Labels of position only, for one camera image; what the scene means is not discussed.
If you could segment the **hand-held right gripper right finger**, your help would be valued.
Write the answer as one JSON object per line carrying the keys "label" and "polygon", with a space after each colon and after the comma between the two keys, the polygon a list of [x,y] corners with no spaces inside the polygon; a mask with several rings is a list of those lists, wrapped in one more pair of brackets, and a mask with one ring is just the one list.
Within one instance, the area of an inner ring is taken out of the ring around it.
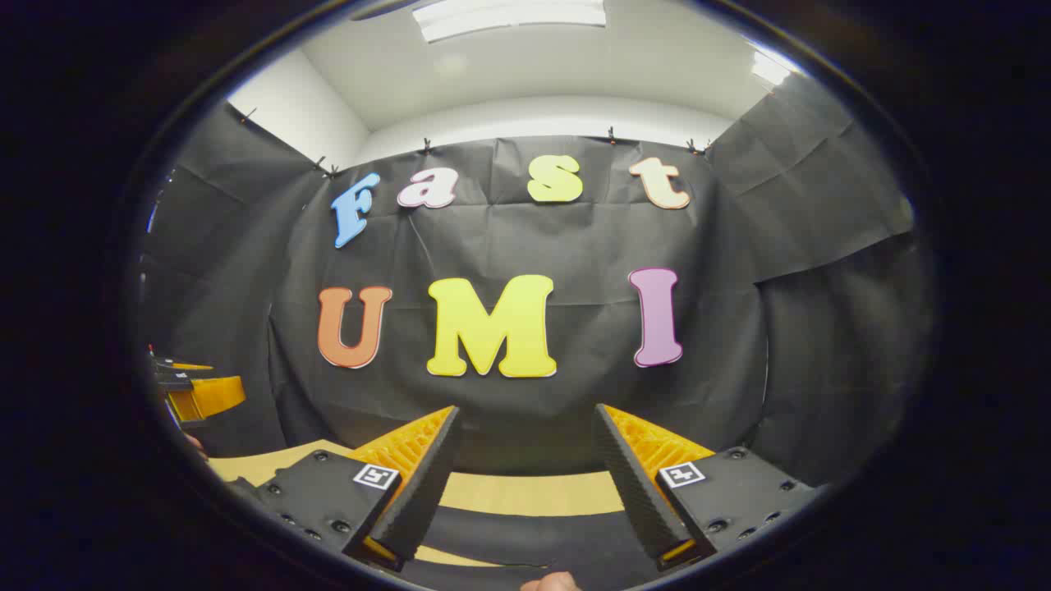
{"label": "hand-held right gripper right finger", "polygon": [[594,448],[660,570],[759,538],[824,493],[746,447],[712,451],[607,404],[594,408]]}

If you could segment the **black jeans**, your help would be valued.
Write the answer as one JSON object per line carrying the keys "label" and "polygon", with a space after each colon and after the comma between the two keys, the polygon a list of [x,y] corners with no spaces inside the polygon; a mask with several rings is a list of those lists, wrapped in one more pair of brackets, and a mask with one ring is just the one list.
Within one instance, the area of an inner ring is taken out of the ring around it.
{"label": "black jeans", "polygon": [[463,567],[423,561],[401,569],[404,580],[438,591],[517,591],[521,584],[566,571],[585,591],[622,591],[656,580],[626,513],[523,516],[439,508],[425,535],[426,547],[483,561]]}

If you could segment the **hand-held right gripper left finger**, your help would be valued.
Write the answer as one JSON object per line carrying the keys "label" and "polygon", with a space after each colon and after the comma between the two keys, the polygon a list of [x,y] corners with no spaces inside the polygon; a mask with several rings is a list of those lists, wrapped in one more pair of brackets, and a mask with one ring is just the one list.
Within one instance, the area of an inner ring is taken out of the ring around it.
{"label": "hand-held right gripper left finger", "polygon": [[239,497],[325,550],[394,571],[412,561],[434,519],[461,440],[448,406],[347,454],[311,450]]}

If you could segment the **long ceiling light panel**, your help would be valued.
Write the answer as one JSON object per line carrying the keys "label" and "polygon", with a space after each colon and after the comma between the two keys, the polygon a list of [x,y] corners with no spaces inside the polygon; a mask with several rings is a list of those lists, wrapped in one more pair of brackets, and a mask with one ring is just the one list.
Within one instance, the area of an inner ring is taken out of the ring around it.
{"label": "long ceiling light panel", "polygon": [[476,30],[548,24],[607,26],[604,0],[439,0],[411,15],[428,44]]}

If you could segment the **small ceiling light panel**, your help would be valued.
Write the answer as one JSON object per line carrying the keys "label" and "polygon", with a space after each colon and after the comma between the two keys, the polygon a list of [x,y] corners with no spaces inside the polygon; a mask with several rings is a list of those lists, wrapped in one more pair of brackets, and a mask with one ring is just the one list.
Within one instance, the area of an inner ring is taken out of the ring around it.
{"label": "small ceiling light panel", "polygon": [[753,52],[751,74],[766,84],[780,85],[795,72],[798,72],[798,67],[784,56],[767,53],[761,48]]}

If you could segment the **black backdrop cloth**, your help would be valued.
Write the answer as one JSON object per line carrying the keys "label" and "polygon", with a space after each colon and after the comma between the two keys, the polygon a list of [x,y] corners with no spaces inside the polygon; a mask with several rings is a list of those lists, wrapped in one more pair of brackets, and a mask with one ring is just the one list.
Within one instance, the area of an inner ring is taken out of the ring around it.
{"label": "black backdrop cloth", "polygon": [[[200,123],[144,240],[154,351],[241,375],[194,434],[217,456],[364,442],[457,406],[457,468],[600,467],[607,404],[815,485],[897,432],[936,315],[925,244],[881,152],[789,77],[709,152],[588,137],[491,139],[312,172],[230,111]],[[552,378],[425,369],[430,286],[497,304],[551,279]]]}

